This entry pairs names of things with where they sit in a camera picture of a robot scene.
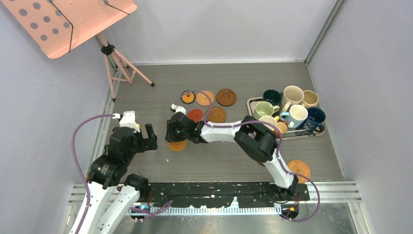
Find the red round coaster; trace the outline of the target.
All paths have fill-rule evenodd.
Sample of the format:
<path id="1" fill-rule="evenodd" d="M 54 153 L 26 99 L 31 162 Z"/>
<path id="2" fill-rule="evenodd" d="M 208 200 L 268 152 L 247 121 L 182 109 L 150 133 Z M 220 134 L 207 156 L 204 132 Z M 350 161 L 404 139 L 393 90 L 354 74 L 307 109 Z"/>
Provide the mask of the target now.
<path id="1" fill-rule="evenodd" d="M 192 109 L 187 113 L 187 117 L 190 120 L 193 120 L 195 123 L 202 120 L 203 116 L 204 116 L 204 112 L 199 108 Z"/>

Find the light orange wooden coaster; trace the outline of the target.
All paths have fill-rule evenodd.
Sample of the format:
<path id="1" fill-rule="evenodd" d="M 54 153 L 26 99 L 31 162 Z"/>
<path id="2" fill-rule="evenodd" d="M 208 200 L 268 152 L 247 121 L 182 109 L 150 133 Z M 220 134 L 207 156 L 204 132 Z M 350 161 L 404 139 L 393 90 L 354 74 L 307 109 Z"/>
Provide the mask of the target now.
<path id="1" fill-rule="evenodd" d="M 173 151 L 173 152 L 180 152 L 184 150 L 187 146 L 187 140 L 182 140 L 178 142 L 169 142 L 168 143 L 168 148 Z"/>

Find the brown wooden coaster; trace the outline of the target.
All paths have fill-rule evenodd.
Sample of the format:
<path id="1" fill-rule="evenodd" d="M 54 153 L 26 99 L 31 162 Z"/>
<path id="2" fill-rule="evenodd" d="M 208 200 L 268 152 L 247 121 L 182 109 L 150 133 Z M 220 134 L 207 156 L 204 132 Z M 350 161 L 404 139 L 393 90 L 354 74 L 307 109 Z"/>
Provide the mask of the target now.
<path id="1" fill-rule="evenodd" d="M 213 106 L 211 107 L 206 119 L 207 121 L 215 122 L 215 123 L 223 123 L 226 121 L 226 111 L 222 107 Z"/>

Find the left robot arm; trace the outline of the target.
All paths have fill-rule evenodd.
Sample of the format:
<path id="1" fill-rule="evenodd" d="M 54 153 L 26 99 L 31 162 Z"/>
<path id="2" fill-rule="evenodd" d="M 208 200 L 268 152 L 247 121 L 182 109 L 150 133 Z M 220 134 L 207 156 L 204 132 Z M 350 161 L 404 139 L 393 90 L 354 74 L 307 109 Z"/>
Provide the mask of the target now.
<path id="1" fill-rule="evenodd" d="M 147 138 L 133 128 L 114 128 L 105 153 L 90 167 L 87 179 L 89 191 L 70 233 L 112 234 L 133 203 L 143 202 L 149 197 L 148 179 L 130 174 L 112 205 L 108 204 L 133 157 L 137 153 L 157 149 L 157 136 L 152 125 L 146 124 L 145 128 Z"/>

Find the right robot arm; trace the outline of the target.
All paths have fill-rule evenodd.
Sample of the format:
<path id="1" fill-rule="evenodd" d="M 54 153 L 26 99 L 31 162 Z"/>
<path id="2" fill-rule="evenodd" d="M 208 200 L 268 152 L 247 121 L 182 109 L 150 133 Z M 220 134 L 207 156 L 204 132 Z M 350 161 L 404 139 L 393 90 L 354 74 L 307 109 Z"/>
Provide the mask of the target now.
<path id="1" fill-rule="evenodd" d="M 234 142 L 254 161 L 261 163 L 272 175 L 279 196 L 291 200 L 298 192 L 294 175 L 280 153 L 281 139 L 264 122 L 252 116 L 232 123 L 195 122 L 182 112 L 167 120 L 167 142 L 188 140 L 195 144 Z"/>

